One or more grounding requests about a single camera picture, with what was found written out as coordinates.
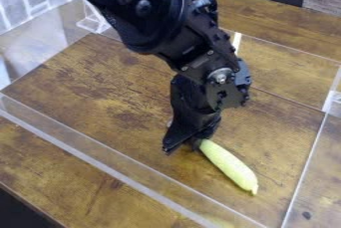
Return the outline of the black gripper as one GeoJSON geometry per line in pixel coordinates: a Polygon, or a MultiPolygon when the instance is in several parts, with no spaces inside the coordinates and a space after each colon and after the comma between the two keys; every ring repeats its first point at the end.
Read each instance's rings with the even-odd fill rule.
{"type": "Polygon", "coordinates": [[[199,150],[203,138],[211,138],[220,123],[220,112],[208,106],[204,87],[182,75],[170,81],[170,105],[172,119],[163,139],[166,154],[184,144],[191,150],[199,150]]]}

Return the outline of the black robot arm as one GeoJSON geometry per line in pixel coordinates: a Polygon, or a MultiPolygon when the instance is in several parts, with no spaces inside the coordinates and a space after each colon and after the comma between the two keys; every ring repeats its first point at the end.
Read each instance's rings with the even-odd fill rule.
{"type": "Polygon", "coordinates": [[[216,0],[87,0],[126,47],[160,58],[170,81],[172,121],[164,153],[212,136],[220,113],[249,100],[251,76],[230,35],[218,26],[216,0]]]}

